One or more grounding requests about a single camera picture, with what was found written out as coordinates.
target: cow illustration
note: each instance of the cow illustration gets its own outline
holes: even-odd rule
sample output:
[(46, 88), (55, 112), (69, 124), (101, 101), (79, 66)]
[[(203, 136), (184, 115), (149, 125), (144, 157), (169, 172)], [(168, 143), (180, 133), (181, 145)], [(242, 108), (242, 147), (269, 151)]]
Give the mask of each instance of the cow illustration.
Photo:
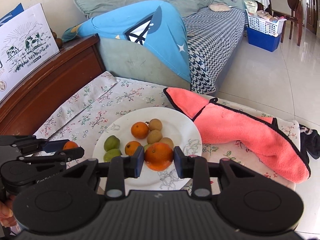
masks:
[(30, 53), (34, 49), (38, 48), (42, 45), (42, 39), (38, 32), (31, 34), (28, 38), (26, 38), (26, 52)]
[(9, 59), (11, 59), (14, 55), (18, 53), (19, 53), (19, 50), (16, 46), (12, 46), (10, 49), (7, 50), (7, 55)]

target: orange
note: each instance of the orange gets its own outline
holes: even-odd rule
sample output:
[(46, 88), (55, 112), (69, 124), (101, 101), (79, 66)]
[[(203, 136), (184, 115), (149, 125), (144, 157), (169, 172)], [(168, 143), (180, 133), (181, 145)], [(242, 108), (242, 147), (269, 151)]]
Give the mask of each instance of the orange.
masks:
[(131, 134), (137, 139), (144, 139), (147, 137), (149, 127), (144, 122), (136, 122), (131, 127)]
[(137, 141), (128, 142), (127, 145), (124, 148), (125, 154), (132, 156), (136, 152), (138, 146), (141, 146), (141, 144)]
[(163, 171), (173, 161), (173, 151), (166, 143), (152, 144), (144, 154), (146, 165), (153, 171)]
[(73, 142), (73, 141), (68, 141), (64, 144), (62, 150), (68, 150), (68, 149), (73, 149), (73, 148), (78, 148), (79, 146)]

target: blue blanket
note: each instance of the blue blanket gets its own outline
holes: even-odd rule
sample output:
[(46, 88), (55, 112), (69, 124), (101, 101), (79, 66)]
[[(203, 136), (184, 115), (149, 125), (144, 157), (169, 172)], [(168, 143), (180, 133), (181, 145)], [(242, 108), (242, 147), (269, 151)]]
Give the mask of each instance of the blue blanket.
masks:
[(95, 33), (145, 46), (174, 73), (191, 82), (187, 31), (179, 12), (170, 3), (150, 0), (118, 8), (69, 28), (62, 40)]

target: wooden dresser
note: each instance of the wooden dresser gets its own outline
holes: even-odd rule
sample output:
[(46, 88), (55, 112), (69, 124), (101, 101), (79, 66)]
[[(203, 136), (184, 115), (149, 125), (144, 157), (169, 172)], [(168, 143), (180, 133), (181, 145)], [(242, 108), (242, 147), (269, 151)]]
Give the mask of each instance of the wooden dresser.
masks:
[(0, 135), (36, 132), (79, 89), (105, 71), (98, 35), (68, 42), (23, 80), (0, 104)]

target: person's hand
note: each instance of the person's hand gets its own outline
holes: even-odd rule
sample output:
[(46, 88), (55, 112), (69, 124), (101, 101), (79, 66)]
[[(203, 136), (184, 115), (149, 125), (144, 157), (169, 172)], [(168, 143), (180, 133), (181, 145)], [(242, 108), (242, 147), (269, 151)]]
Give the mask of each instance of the person's hand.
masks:
[(13, 227), (17, 224), (13, 212), (12, 203), (15, 196), (10, 195), (5, 203), (0, 202), (0, 223), (3, 227)]

